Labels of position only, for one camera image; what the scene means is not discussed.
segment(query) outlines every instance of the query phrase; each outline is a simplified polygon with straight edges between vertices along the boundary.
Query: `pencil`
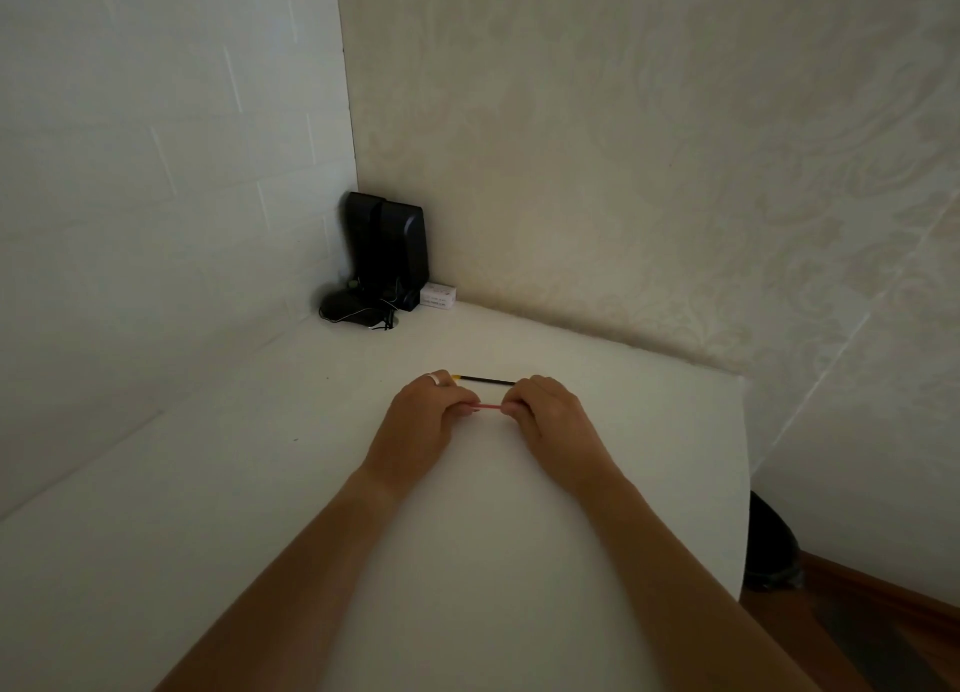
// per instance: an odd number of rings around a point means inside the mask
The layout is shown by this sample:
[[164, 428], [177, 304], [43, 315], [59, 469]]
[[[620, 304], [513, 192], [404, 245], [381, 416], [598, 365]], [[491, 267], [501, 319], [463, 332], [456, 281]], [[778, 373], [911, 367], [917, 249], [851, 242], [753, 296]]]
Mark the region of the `pencil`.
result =
[[502, 386], [512, 386], [516, 381], [500, 381], [499, 379], [481, 379], [478, 376], [453, 376], [454, 381], [463, 379], [464, 381], [477, 381], [481, 383], [499, 383]]

